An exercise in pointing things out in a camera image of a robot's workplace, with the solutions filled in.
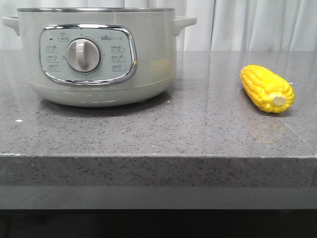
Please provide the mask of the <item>yellow corn cob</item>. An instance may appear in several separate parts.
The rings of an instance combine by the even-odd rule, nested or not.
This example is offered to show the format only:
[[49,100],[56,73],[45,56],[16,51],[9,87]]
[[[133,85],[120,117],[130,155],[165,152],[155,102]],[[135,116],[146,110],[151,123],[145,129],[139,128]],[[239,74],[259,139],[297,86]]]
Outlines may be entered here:
[[291,84],[260,65],[247,65],[240,71],[243,88],[252,102],[266,113],[282,113],[295,101]]

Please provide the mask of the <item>white curtain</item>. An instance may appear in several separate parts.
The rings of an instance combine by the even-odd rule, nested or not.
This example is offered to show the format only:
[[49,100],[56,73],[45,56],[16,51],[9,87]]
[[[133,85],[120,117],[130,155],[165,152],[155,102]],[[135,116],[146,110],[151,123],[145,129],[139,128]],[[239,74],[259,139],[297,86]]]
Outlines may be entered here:
[[315,51],[314,0],[3,0],[1,16],[20,7],[168,7],[197,23],[177,37],[179,51]]

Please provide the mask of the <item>pale green electric cooking pot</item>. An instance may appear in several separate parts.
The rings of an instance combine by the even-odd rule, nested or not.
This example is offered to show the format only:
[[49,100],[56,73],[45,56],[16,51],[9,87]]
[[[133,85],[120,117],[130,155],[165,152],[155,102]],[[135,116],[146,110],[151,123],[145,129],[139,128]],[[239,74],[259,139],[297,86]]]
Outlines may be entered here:
[[164,92],[176,37],[197,19],[173,8],[19,8],[2,23],[21,38],[32,89],[51,102],[111,107]]

